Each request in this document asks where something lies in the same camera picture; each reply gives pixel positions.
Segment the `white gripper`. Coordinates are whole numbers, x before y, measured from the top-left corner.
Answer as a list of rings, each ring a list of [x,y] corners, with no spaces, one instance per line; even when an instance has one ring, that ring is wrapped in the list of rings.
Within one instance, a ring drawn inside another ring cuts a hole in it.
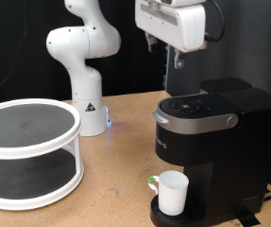
[[[145,31],[148,51],[156,53],[158,40],[173,46],[174,67],[184,67],[187,52],[204,44],[206,0],[135,0],[135,22]]]

